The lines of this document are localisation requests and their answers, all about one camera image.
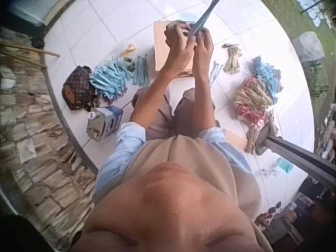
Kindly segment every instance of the blue bundle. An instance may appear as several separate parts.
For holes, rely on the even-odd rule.
[[[212,84],[214,83],[214,81],[216,80],[216,78],[218,77],[221,69],[223,68],[224,65],[219,65],[216,61],[214,61],[214,66],[212,67],[210,76],[209,76],[209,84],[210,87],[212,86]]]
[[[275,69],[267,63],[263,63],[260,56],[253,60],[253,64],[257,78],[265,84],[267,94],[271,98],[272,103],[276,104],[278,102],[277,93],[282,90],[280,70]]]
[[[144,58],[138,56],[135,62],[133,85],[145,87],[149,84],[147,55]]]
[[[96,66],[90,75],[91,84],[110,102],[126,92],[126,82],[132,78],[132,73],[118,58],[112,58],[106,65]]]

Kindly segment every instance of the hand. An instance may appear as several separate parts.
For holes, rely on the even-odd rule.
[[[214,51],[214,43],[208,29],[203,28],[196,34],[196,43],[193,75],[195,80],[208,81],[210,60]]]
[[[188,65],[196,44],[195,37],[186,39],[183,29],[190,30],[190,26],[186,22],[178,20],[168,24],[164,32],[170,52],[161,71],[168,73],[172,78],[181,73]]]

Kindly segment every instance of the metal pole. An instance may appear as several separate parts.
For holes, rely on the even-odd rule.
[[[335,193],[336,165],[280,137],[268,136],[263,144]]]

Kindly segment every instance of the beige vest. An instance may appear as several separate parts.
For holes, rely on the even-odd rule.
[[[266,238],[254,224],[261,205],[256,179],[242,169],[232,169],[217,148],[200,138],[178,135],[167,140],[148,141],[130,163],[121,183],[140,177],[167,161],[183,166],[225,193],[251,220],[260,246],[265,251],[272,251]]]

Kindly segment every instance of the grass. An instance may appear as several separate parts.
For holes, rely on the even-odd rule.
[[[299,37],[305,32],[312,31],[317,34],[321,41],[325,54],[322,63],[325,66],[328,77],[327,83],[320,83],[319,86],[329,85],[329,91],[321,93],[318,98],[311,97],[316,137],[318,137],[318,129],[328,113],[330,103],[334,100],[336,55],[335,34],[333,30],[328,27],[325,20],[322,20],[320,26],[316,27],[307,13],[301,15],[300,11],[302,11],[302,8],[296,0],[262,0],[262,2],[273,13],[291,40]]]

